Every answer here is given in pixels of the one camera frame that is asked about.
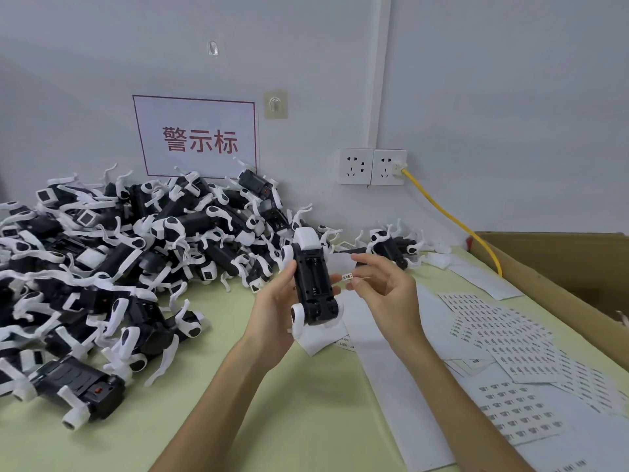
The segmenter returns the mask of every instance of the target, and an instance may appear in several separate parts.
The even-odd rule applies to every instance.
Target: person's left hand
[[[242,340],[255,355],[257,364],[266,371],[274,368],[293,344],[293,335],[288,333],[293,324],[291,306],[299,302],[295,290],[295,269],[291,261],[271,282],[256,294],[256,301]],[[341,275],[331,275],[332,284],[341,280]],[[333,288],[334,295],[341,292]]]

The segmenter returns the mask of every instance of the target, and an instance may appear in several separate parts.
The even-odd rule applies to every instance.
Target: electrical outlet
[[[373,151],[373,169],[371,170],[371,185],[373,186],[401,186],[404,177],[393,175],[395,162],[406,163],[405,150],[376,149]]]
[[[371,183],[372,165],[373,149],[339,149],[337,181],[367,186]]]

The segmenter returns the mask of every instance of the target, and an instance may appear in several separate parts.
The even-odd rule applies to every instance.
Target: table
[[[455,252],[487,268],[461,248]],[[426,265],[414,275],[433,292],[469,292],[492,300],[449,271]],[[0,398],[3,472],[150,468],[245,329],[254,295],[237,280],[231,285],[231,293],[219,282],[190,287],[192,308],[210,319],[212,330],[183,343],[169,371],[152,387],[142,384],[157,363],[137,374],[125,401],[105,421],[71,432],[61,424],[65,411],[43,398],[28,404]],[[501,303],[553,330],[555,343],[568,354],[629,391],[629,373],[532,300],[520,297]],[[246,472],[406,472],[356,353],[331,345],[310,358],[296,343],[263,380],[229,463],[232,470]]]

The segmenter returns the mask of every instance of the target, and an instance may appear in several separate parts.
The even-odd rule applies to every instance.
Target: person
[[[347,285],[366,301],[391,349],[413,376],[462,472],[532,472],[461,389],[422,328],[413,277],[378,255],[354,254],[364,264]],[[256,296],[242,338],[233,346],[151,472],[224,470],[227,454],[260,382],[293,344],[287,332],[297,302],[292,261]],[[330,276],[332,283],[340,275]],[[340,288],[334,286],[334,294]]]

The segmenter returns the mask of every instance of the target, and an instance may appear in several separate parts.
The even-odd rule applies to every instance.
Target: yellow power cord
[[[468,232],[472,238],[474,238],[478,243],[480,243],[483,248],[485,250],[487,250],[487,253],[489,253],[489,256],[491,257],[491,259],[494,261],[494,264],[496,265],[496,270],[498,271],[498,275],[500,277],[502,277],[503,275],[503,269],[500,266],[500,262],[498,261],[498,258],[496,257],[496,255],[491,251],[491,248],[489,247],[489,245],[487,245],[485,243],[485,241],[479,237],[478,235],[476,235],[472,230],[470,230],[465,224],[463,224],[463,222],[461,222],[460,220],[456,219],[455,217],[453,217],[452,215],[450,215],[449,213],[447,213],[443,207],[441,205],[439,205],[437,202],[435,202],[435,199],[432,198],[430,196],[430,194],[426,191],[426,189],[424,189],[421,184],[417,181],[417,179],[415,179],[409,172],[408,170],[406,170],[405,168],[403,168],[400,171],[402,174],[404,174],[406,177],[408,177],[408,179],[413,182],[415,184],[415,187],[417,187],[419,189],[419,191],[424,194],[424,197],[428,199],[428,201],[442,214],[444,214],[447,218],[449,218],[450,220],[452,220],[452,222],[456,223],[457,225],[459,225],[460,228],[462,228],[463,230],[465,230],[466,232]]]

